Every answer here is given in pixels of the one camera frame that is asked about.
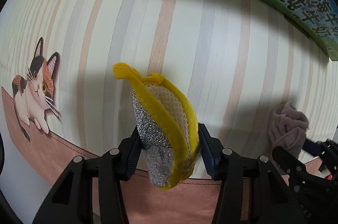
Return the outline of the yellow mesh scrub sponge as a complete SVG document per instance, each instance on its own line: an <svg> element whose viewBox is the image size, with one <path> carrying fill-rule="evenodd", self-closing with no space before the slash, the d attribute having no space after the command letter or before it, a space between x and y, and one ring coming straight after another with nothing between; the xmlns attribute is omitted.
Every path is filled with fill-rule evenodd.
<svg viewBox="0 0 338 224"><path fill-rule="evenodd" d="M162 74L119 62L114 76L132 87L132 105L150 182L169 190L187 180L199 158L198 119L187 97Z"/></svg>

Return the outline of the purple cloth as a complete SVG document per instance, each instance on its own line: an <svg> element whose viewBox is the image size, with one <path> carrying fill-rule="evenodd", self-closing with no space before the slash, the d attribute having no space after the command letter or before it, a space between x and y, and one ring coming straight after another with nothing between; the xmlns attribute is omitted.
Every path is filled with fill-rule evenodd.
<svg viewBox="0 0 338 224"><path fill-rule="evenodd" d="M268 134L272 149L281 147L296 159L306 140L309 121L291 102L276 106L270 115Z"/></svg>

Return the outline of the striped tablecloth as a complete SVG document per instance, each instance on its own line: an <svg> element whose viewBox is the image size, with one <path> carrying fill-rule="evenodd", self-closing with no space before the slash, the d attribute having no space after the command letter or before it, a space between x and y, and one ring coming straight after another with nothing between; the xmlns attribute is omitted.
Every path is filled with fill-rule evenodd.
<svg viewBox="0 0 338 224"><path fill-rule="evenodd" d="M25 76L39 39L60 54L50 134L21 132L11 82ZM291 102L307 136L337 127L337 63L258 0L8 0L1 11L1 190L31 223L52 184L76 155L100 156L135 126L131 88L112 67L162 73L223 145L257 158L269 147L270 111Z"/></svg>

